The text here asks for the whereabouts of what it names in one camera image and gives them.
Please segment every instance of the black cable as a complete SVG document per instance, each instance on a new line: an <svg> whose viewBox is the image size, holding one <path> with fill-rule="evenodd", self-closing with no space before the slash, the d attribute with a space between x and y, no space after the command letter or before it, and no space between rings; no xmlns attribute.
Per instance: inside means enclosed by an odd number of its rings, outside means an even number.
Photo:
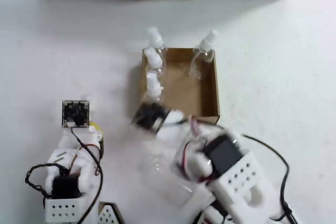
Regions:
<svg viewBox="0 0 336 224"><path fill-rule="evenodd" d="M50 199L51 195L48 194L41 185L34 185L32 182L29 181L29 177L31 176L31 173L37 169L37 168L41 168L41 167L50 167L50 166L56 166L59 169L59 174L61 176L66 176L69 174L69 170L66 169L64 166L57 164L57 163L46 163L46 164L40 164L40 165L35 165L33 166L26 175L26 179L25 179L25 183L27 183L30 187L32 187L33 189L39 191L42 193L42 195L44 196L44 198Z"/></svg>
<svg viewBox="0 0 336 224"><path fill-rule="evenodd" d="M284 175L284 178L282 179L282 183L281 183L281 187L280 187L280 204L281 204L281 207L284 211L283 215L280 216L279 218L277 219L273 219L271 218L271 220L273 221L282 221L284 217L287 217L289 222L291 224L296 224L297 221L295 219L295 217L292 215L292 210L289 208L287 202L285 201L285 186L286 186L286 182L287 182L287 178L288 178L288 175L289 175L289 171L290 171L290 167L289 167L289 164L287 163L287 161L285 160L285 158L279 153L277 152L272 146L262 142L261 140L259 139L256 139L252 136L248 136L248 135L244 135L242 134L243 137L246 137L248 139L251 139L261 145L263 145L264 147L270 149L272 152L274 152L281 160L282 162L285 164L286 166L286 172L285 172L285 175Z"/></svg>
<svg viewBox="0 0 336 224"><path fill-rule="evenodd" d="M79 219L79 221L77 222L77 224L82 224L83 221L85 220L85 218L87 217L87 215L90 213L90 211L92 210L93 206L95 205L95 203L98 200L98 197L100 195L101 192L101 188L103 186L103 171L102 168L100 166L100 162L97 160L96 156L92 153L92 151L79 139L79 137L74 133L74 128L76 127L70 127L70 131L71 133L75 136L75 138L77 139L78 143L80 144L80 146L82 148L84 148L89 154L90 156L93 158L94 162L97 165L97 169L99 170L100 173L100 184L99 184L99 188L98 191L96 193L96 196L94 197L91 205L88 207L88 209L86 210L86 212L83 214L83 216Z"/></svg>

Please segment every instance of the cardboard box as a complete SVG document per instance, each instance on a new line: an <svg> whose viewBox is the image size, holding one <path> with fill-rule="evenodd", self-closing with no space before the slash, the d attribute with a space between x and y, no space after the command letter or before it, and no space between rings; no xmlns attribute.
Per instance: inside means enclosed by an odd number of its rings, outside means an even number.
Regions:
<svg viewBox="0 0 336 224"><path fill-rule="evenodd" d="M194 115L199 119L217 123L220 117L216 61L212 62L206 78L199 81L189 76L193 58L191 48L169 48L166 56L164 83L164 105L181 110L186 116ZM146 91L147 58L142 55L141 98Z"/></svg>

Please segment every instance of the white tabletop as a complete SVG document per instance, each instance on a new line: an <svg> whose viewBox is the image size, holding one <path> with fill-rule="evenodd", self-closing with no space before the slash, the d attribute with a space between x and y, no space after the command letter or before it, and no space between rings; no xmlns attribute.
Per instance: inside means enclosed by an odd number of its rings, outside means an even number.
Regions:
<svg viewBox="0 0 336 224"><path fill-rule="evenodd" d="M42 196L24 183L61 136L61 101L91 101L105 132L101 200L126 223L188 223L143 189L141 137L130 130L145 31L193 47L211 29L220 123L265 140L291 165L286 199L305 223L334 218L336 0L0 0L0 223L43 223ZM283 164L247 142L279 187ZM44 183L45 173L32 179Z"/></svg>

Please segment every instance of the clear plastic bottle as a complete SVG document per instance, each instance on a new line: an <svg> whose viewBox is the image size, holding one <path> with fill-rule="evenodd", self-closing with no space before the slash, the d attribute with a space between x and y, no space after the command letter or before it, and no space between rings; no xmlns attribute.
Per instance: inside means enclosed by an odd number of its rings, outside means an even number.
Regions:
<svg viewBox="0 0 336 224"><path fill-rule="evenodd" d="M154 71L147 72L147 90L143 97L143 102L146 103L163 103L162 87Z"/></svg>
<svg viewBox="0 0 336 224"><path fill-rule="evenodd" d="M158 75L161 86L163 86L163 77L165 73L165 62L161 56L155 51L153 47L149 47L145 50L148 65L146 72L154 71Z"/></svg>
<svg viewBox="0 0 336 224"><path fill-rule="evenodd" d="M151 27L147 31L149 40L150 40L150 47L154 47L156 52L161 56L163 61L166 59L167 54L167 46L164 44L161 34L157 27Z"/></svg>
<svg viewBox="0 0 336 224"><path fill-rule="evenodd" d="M194 58L190 64L189 75L203 80L207 76L215 56L213 43L218 36L217 30L212 30L201 43L193 49Z"/></svg>

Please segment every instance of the bottle cap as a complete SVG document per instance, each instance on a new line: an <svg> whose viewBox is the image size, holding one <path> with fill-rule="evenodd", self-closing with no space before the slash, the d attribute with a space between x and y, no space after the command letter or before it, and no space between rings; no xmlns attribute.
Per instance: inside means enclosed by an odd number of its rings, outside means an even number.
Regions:
<svg viewBox="0 0 336 224"><path fill-rule="evenodd" d="M147 94L151 97L157 97L161 95L162 89L160 82L157 78L157 74L154 71L147 73Z"/></svg>
<svg viewBox="0 0 336 224"><path fill-rule="evenodd" d="M145 55L147 57L149 65L158 69L162 67L162 59L161 56L155 51L153 47L149 47L145 50Z"/></svg>
<svg viewBox="0 0 336 224"><path fill-rule="evenodd" d="M154 48L162 48L163 47L163 40L161 34L157 27L151 27L148 29L148 36L151 43L151 46Z"/></svg>
<svg viewBox="0 0 336 224"><path fill-rule="evenodd" d="M209 52L213 49L213 44L215 39L218 37L219 32L217 30L212 30L200 43L200 48L204 51Z"/></svg>

